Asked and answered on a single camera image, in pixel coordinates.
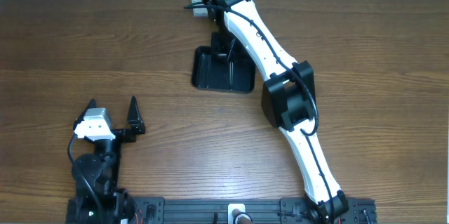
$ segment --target wood grain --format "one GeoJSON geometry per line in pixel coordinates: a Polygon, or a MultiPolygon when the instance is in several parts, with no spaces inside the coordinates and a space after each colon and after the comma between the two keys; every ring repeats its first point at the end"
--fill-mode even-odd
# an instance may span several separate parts
{"type": "MultiPolygon", "coordinates": [[[[66,147],[90,98],[147,134],[123,147],[136,196],[298,197],[283,136],[248,95],[198,91],[193,52],[216,29],[189,0],[0,0],[0,222],[63,222],[66,147]]],[[[279,43],[314,67],[320,141],[351,197],[380,223],[443,223],[447,206],[449,0],[255,0],[279,43]]],[[[92,146],[76,143],[75,154],[92,146]]]]}

